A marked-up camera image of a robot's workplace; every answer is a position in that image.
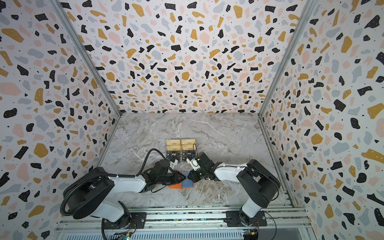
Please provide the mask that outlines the orange card holder wallet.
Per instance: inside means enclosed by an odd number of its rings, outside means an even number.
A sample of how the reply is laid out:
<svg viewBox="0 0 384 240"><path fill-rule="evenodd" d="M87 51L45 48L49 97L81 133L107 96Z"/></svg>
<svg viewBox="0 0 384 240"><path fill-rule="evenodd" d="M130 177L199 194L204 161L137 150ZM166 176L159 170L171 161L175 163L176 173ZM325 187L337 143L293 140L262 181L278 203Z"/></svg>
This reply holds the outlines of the orange card holder wallet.
<svg viewBox="0 0 384 240"><path fill-rule="evenodd" d="M178 183L169 186L169 189L192 189L195 187L195 183L188 178L190 172L179 172Z"/></svg>

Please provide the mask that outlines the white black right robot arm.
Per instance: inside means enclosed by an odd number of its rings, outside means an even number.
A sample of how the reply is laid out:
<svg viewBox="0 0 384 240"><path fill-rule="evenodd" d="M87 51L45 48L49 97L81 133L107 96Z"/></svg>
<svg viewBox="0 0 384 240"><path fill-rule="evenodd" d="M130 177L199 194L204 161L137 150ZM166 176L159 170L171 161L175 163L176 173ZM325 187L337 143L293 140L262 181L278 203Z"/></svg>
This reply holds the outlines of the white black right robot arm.
<svg viewBox="0 0 384 240"><path fill-rule="evenodd" d="M241 184L249 196L239 210L240 221L245 225L251 225L257 213L267 208L279 195L280 181L257 160L250 160L247 164L228 165L214 163L205 153L201 153L194 159L187 158L187 163L193 167L188 175L193 183L212 180Z"/></svg>

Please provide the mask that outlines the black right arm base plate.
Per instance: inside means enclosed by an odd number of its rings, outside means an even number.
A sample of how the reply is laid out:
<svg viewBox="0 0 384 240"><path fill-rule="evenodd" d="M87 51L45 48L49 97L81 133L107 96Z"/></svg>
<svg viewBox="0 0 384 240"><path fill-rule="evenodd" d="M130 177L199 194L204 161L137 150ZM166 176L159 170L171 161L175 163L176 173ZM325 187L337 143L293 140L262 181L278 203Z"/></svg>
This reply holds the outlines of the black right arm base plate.
<svg viewBox="0 0 384 240"><path fill-rule="evenodd" d="M254 217L250 218L240 210L227 211L224 222L228 227L266 227L267 220L265 212L259 211Z"/></svg>

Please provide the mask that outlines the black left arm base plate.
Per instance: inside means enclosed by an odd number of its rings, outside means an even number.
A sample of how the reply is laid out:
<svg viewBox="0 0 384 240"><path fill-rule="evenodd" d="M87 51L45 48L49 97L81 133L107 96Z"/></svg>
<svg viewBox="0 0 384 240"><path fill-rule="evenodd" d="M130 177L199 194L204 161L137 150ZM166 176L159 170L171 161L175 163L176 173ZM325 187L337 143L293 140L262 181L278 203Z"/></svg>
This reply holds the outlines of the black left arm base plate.
<svg viewBox="0 0 384 240"><path fill-rule="evenodd" d="M103 220L102 226L105 230L138 230L144 228L146 219L147 213L145 212L131 212L129 215L124 214L114 223L108 220Z"/></svg>

